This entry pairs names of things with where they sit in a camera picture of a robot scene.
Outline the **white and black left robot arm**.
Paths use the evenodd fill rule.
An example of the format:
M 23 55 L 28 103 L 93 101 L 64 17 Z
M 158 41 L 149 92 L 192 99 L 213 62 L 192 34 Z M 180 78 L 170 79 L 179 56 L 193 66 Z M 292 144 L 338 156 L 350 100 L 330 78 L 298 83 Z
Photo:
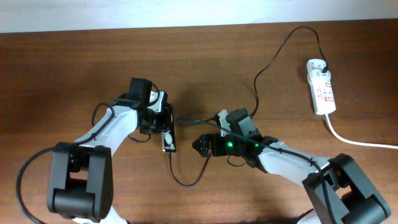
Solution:
M 77 223 L 127 223 L 113 207 L 112 157 L 134 131 L 162 135 L 162 150 L 176 151 L 172 105 L 149 80 L 132 78 L 129 91 L 107 105 L 84 136 L 52 150 L 47 208 Z

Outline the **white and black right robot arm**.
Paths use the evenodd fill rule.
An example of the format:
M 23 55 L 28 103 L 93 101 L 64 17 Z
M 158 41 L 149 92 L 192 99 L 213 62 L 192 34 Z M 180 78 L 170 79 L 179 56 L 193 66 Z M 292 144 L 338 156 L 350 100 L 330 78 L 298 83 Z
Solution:
M 246 109 L 215 115 L 216 134 L 193 141 L 202 157 L 242 157 L 248 166 L 284 177 L 304 188 L 313 208 L 299 223 L 382 223 L 391 209 L 347 154 L 317 157 L 297 151 L 255 127 Z

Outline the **black Galaxy smartphone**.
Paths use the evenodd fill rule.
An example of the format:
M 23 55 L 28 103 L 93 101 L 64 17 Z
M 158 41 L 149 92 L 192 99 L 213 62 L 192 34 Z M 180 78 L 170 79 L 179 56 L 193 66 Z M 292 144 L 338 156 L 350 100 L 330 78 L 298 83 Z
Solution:
M 175 143 L 174 130 L 174 113 L 171 104 L 167 103 L 165 107 L 166 112 L 166 130 L 162 133 L 162 149 L 164 152 L 175 153 L 177 151 Z

